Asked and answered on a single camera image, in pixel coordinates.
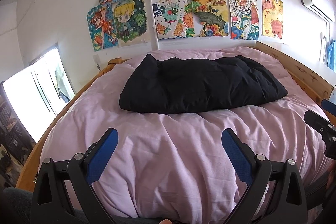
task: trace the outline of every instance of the folded black jacket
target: folded black jacket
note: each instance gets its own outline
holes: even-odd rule
[[[260,63],[243,57],[217,60],[148,54],[120,95],[120,108],[140,113],[196,113],[262,105],[288,94]]]

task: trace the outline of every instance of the blond cartoon boy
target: blond cartoon boy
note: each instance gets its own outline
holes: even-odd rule
[[[135,11],[135,2],[133,0],[124,0],[114,8],[114,17],[121,23],[118,24],[118,32],[121,37],[130,36],[133,28],[128,21]]]

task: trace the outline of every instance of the yellow hair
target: yellow hair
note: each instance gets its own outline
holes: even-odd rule
[[[115,7],[114,16],[120,17],[126,15],[126,13],[131,15],[134,12],[134,9],[135,9],[135,3],[133,1],[130,3],[125,3],[123,5]]]

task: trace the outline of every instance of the wooden bed frame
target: wooden bed frame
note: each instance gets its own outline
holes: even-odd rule
[[[296,61],[292,57],[284,54],[281,51],[276,50],[273,47],[270,47],[264,43],[256,42],[256,46],[253,47],[259,51],[262,51],[266,54],[273,56],[274,58],[278,59],[283,67],[289,72],[295,82],[307,93],[307,95],[312,98],[318,105],[320,105],[322,99],[329,99],[335,87],[333,87],[330,83],[328,83],[325,79],[321,76],[316,74],[314,71],[306,67],[305,65],[301,64],[300,62]],[[127,60],[123,60],[122,58],[115,58],[109,61],[108,66],[102,70],[96,77],[94,77],[85,87],[80,90],[76,94],[76,96],[66,105],[66,107],[60,112],[60,114],[55,118],[55,120],[51,123],[48,127],[46,132],[41,137],[40,141],[35,145],[33,151],[29,155],[25,166],[20,174],[18,182],[16,184],[17,188],[31,191],[33,192],[35,187],[35,176],[38,171],[38,167],[40,164],[40,156],[42,153],[43,145],[51,131],[51,129],[55,126],[57,121],[63,117],[69,108],[73,105],[73,103],[86,91],[92,83],[99,78],[100,76],[104,75],[105,73],[109,72],[114,68],[116,64],[121,64]],[[326,112],[329,120],[336,124],[336,118]]]

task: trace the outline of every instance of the bed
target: bed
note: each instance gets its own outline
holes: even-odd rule
[[[220,135],[225,128],[232,128],[255,153],[270,160],[295,159],[305,186],[329,167],[324,143],[306,126],[303,115],[311,109],[335,124],[335,117],[318,106],[322,99],[329,99],[334,87],[309,68],[261,42],[254,48],[152,54],[158,60],[243,55],[264,65],[289,94],[260,107],[198,114],[132,113],[121,110],[118,100],[144,56],[113,59],[49,126],[29,156],[17,188],[33,191],[40,159],[68,160],[86,151],[108,127],[118,130],[120,141],[113,160],[93,187],[106,209],[123,217],[221,222],[246,189],[221,147]],[[70,186],[68,191],[76,204]]]

